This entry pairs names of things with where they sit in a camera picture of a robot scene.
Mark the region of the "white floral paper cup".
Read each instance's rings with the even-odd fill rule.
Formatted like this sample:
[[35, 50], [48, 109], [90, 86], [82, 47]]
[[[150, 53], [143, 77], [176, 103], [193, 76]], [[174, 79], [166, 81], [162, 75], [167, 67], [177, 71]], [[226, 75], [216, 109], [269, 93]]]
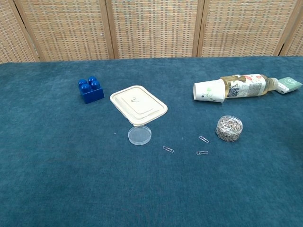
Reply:
[[193, 85], [195, 101], [223, 103], [225, 100], [225, 83], [222, 79], [195, 83]]

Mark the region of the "green and white packet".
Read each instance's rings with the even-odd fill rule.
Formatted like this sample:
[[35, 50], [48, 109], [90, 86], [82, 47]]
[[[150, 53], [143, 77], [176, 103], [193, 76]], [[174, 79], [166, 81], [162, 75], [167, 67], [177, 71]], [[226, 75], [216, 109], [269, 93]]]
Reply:
[[286, 94], [299, 89], [303, 84], [291, 77], [286, 77], [278, 80], [278, 88], [276, 91], [280, 94]]

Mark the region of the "clear tub of paperclips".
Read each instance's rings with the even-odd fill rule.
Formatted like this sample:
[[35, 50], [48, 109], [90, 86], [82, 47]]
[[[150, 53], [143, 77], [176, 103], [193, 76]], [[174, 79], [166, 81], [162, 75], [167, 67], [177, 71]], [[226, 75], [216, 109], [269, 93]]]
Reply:
[[216, 135], [227, 142], [235, 142], [239, 139], [243, 130], [242, 121], [231, 115], [222, 116], [215, 128]]

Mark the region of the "blue carpet table cover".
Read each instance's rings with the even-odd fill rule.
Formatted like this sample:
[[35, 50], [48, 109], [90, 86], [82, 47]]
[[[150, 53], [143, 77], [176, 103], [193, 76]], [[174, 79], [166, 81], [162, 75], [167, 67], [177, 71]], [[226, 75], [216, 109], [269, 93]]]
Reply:
[[[303, 84], [303, 56], [0, 64], [0, 227], [303, 227], [303, 85], [194, 100], [195, 83], [245, 74]], [[105, 97], [86, 104], [91, 76]], [[139, 146], [110, 101], [135, 85], [168, 107]], [[225, 115], [235, 142], [215, 133]]]

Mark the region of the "white rectangular container lid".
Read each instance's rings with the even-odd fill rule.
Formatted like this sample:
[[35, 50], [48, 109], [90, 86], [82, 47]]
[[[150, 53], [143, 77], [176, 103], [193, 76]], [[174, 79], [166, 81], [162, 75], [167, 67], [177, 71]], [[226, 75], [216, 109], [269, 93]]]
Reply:
[[168, 110], [161, 100], [139, 85], [113, 93], [110, 101], [133, 126], [145, 125]]

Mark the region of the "clear round plastic lid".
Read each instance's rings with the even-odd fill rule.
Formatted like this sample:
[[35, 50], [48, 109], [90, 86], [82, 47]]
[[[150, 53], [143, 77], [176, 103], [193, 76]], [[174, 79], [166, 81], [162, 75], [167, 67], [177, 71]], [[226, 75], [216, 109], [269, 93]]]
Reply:
[[152, 131], [147, 126], [134, 126], [128, 132], [128, 139], [134, 145], [147, 144], [152, 137]]

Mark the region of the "woven wooden folding screen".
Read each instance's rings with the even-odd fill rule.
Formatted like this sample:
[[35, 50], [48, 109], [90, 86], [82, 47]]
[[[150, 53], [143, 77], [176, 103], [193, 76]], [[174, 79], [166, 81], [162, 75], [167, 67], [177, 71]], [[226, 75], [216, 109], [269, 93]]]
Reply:
[[0, 0], [0, 64], [303, 56], [303, 0]]

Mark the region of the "labelled tea drink bottle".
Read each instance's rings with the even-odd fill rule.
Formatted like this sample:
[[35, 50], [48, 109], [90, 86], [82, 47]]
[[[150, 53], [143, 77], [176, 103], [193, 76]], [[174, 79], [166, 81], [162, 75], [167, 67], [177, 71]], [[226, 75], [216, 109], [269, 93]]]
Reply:
[[277, 90], [279, 81], [263, 74], [245, 74], [220, 77], [225, 84], [226, 98], [255, 97]]

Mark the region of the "blue toy building block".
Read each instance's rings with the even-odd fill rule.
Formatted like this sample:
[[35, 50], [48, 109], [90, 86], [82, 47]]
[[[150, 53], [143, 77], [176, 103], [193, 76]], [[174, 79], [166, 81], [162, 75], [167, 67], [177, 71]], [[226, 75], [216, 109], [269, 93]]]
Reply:
[[104, 91], [96, 77], [91, 76], [87, 80], [78, 81], [80, 95], [86, 104], [104, 98]]

